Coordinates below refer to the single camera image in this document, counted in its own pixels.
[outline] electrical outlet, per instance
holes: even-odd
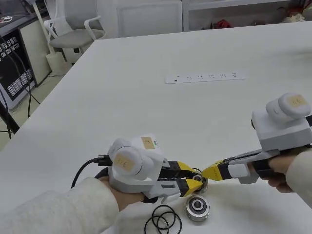
[[[233,79],[245,79],[243,76],[232,73],[215,73],[215,74],[196,74],[196,75],[178,75],[174,77],[167,77],[167,84],[179,84],[179,83],[193,83],[193,82],[208,82],[219,80],[233,80]]]

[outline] steel bearing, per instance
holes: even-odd
[[[201,170],[199,170],[197,168],[193,168],[193,170],[196,173],[201,174]],[[201,175],[195,175],[195,176],[193,176],[193,179],[203,183],[203,185],[194,192],[195,194],[203,194],[204,192],[207,191],[207,189],[208,189],[208,179],[203,178]]]
[[[185,208],[190,220],[202,222],[208,218],[210,205],[202,196],[194,195],[187,200]]]

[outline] human hand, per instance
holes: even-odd
[[[130,204],[137,203],[139,201],[144,200],[144,195],[142,193],[126,194],[126,193],[122,193],[113,189],[109,184],[108,177],[102,177],[102,178],[99,178],[99,180],[111,190],[112,194],[114,195],[117,201],[119,211],[124,210]]]
[[[292,149],[284,155],[274,157],[270,159],[269,166],[277,173],[281,173],[279,176],[274,176],[270,178],[264,178],[267,180],[268,184],[276,188],[281,193],[292,193],[293,190],[288,186],[286,182],[286,173],[293,162],[293,160],[303,151],[311,150],[307,147],[300,147]]]

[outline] barcode poster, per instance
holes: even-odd
[[[11,100],[14,101],[28,85],[28,80],[30,82],[34,80],[34,76],[28,62],[28,57],[24,51],[19,31],[15,30],[3,38],[5,43],[0,40],[0,85],[5,89]],[[20,60],[13,54],[13,51],[23,61],[26,71],[23,69]],[[14,59],[20,76],[9,55]]]

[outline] floor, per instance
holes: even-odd
[[[38,87],[32,90],[32,95],[41,103],[49,93],[54,89],[62,77],[50,76]],[[19,105],[17,105],[12,111],[10,111],[12,117],[18,123],[19,126],[22,126],[23,123],[28,119],[28,99],[29,96],[26,96]],[[30,114],[32,114],[39,105],[36,101],[31,101]],[[0,119],[0,131],[7,131],[6,124]],[[0,132],[0,151],[4,146],[9,142],[8,133]]]

